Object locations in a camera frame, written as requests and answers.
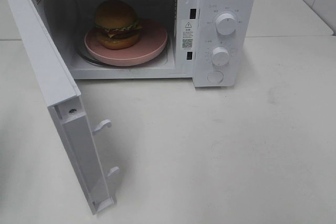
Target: white countertop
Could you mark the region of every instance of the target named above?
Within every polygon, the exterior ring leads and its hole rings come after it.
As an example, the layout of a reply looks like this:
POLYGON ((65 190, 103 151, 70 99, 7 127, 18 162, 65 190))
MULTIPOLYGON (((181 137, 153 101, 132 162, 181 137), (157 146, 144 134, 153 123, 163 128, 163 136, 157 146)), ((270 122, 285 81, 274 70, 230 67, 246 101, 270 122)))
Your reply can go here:
POLYGON ((0 223, 336 221, 336 38, 247 38, 232 88, 78 81, 117 205, 92 216, 20 41, 0 41, 0 223))
MULTIPOLYGON (((7 0, 0 0, 0 10, 0 40, 20 39, 7 0)), ((302 0, 255 0, 247 31, 247 37, 332 34, 302 0)))

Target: warning label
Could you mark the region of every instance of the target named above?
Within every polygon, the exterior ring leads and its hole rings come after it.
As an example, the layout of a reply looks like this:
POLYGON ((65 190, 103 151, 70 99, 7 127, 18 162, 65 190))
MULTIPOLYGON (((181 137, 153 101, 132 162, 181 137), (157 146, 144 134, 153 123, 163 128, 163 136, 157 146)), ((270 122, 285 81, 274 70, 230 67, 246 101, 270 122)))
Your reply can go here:
POLYGON ((194 47, 194 29, 196 22, 194 19, 184 19, 181 23, 181 48, 192 50, 194 47))

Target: timer knob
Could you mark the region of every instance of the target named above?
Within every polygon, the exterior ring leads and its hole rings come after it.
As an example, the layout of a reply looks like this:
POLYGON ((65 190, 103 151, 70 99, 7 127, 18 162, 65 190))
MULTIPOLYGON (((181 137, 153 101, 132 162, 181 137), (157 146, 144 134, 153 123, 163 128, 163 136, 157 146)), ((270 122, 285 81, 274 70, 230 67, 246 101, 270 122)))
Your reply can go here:
POLYGON ((237 18, 231 12, 222 13, 216 19, 217 31, 222 35, 229 35, 236 30, 237 18))
POLYGON ((212 51, 211 61, 215 66, 224 66, 229 62, 230 54, 224 47, 217 47, 212 51))

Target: open microwave door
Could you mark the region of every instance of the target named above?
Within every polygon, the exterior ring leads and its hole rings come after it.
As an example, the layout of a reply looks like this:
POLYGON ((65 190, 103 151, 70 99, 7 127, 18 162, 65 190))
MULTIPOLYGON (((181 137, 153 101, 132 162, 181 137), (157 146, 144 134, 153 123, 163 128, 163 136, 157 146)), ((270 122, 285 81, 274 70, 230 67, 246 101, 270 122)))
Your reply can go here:
MULTIPOLYGON (((113 204, 81 93, 58 52, 33 1, 8 0, 47 108, 93 214, 113 204)), ((119 170, 114 167, 112 175, 119 170)))

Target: white microwave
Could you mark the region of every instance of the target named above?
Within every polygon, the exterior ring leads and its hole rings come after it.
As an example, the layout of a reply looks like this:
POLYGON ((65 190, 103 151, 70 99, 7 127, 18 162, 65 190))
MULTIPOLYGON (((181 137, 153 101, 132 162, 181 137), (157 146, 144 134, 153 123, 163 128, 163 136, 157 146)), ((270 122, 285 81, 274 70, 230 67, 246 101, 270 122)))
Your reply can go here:
POLYGON ((105 0, 8 0, 48 110, 93 214, 114 203, 74 79, 192 78, 195 87, 232 86, 254 0, 122 0, 160 23, 167 43, 132 67, 90 57, 83 43, 105 0))

